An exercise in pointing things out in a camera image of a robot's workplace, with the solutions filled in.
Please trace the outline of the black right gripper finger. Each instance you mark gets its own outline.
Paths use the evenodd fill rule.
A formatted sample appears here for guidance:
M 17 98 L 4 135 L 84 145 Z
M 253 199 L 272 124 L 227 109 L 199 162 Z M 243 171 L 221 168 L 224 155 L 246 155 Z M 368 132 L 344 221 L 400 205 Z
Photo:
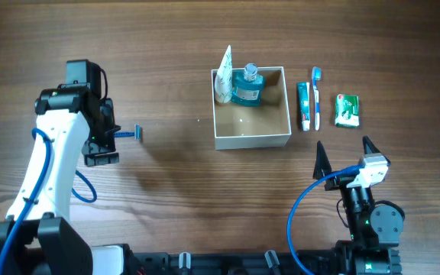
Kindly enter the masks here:
M 322 142 L 318 141 L 316 145 L 316 159 L 312 177 L 316 180 L 320 180 L 331 173 L 332 166 L 328 160 L 325 148 Z
M 363 165 L 390 165 L 390 160 L 380 152 L 368 136 L 362 137 L 364 155 Z

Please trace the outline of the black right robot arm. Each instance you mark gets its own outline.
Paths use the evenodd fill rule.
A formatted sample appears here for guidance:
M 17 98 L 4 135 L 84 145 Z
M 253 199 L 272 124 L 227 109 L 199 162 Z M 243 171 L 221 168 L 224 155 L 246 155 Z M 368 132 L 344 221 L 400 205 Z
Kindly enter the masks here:
M 401 274 L 399 251 L 404 211 L 388 200 L 376 201 L 371 187 L 385 180 L 390 160 L 362 137 L 364 154 L 356 172 L 343 172 L 325 181 L 326 191 L 339 191 L 351 239 L 337 241 L 327 251 L 308 256 L 314 274 Z

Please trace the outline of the white leaf-print tube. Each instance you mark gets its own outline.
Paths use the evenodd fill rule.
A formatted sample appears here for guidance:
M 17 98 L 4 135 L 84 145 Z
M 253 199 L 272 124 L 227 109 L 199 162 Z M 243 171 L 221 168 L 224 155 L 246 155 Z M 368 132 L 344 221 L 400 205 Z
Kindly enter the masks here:
M 216 102 L 226 104 L 231 101 L 232 73 L 231 46 L 228 45 L 214 80 Z

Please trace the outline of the blue disposable razor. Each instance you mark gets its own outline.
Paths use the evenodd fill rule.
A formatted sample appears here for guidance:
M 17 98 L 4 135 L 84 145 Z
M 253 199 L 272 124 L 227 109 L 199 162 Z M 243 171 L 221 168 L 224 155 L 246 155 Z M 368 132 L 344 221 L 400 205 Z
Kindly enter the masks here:
M 134 138 L 136 141 L 142 139 L 142 128 L 140 125 L 135 125 L 133 131 L 117 131 L 114 133 L 115 138 Z

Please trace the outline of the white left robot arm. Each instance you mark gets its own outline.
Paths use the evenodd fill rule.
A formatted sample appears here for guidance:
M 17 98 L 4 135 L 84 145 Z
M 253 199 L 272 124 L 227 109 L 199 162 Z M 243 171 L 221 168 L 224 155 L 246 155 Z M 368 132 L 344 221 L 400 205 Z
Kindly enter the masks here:
M 112 100 L 105 71 L 89 60 L 66 64 L 66 81 L 36 99 L 30 163 L 0 222 L 0 274 L 126 274 L 123 244 L 92 247 L 70 224 L 80 157 L 94 167 L 117 163 Z

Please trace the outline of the blue mouthwash bottle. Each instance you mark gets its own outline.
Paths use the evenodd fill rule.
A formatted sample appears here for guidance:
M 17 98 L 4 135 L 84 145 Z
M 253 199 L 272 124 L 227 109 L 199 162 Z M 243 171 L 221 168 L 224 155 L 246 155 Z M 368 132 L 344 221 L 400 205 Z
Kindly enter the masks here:
M 257 65 L 248 63 L 234 74 L 231 101 L 243 106 L 259 106 L 264 86 L 265 78 L 259 74 Z

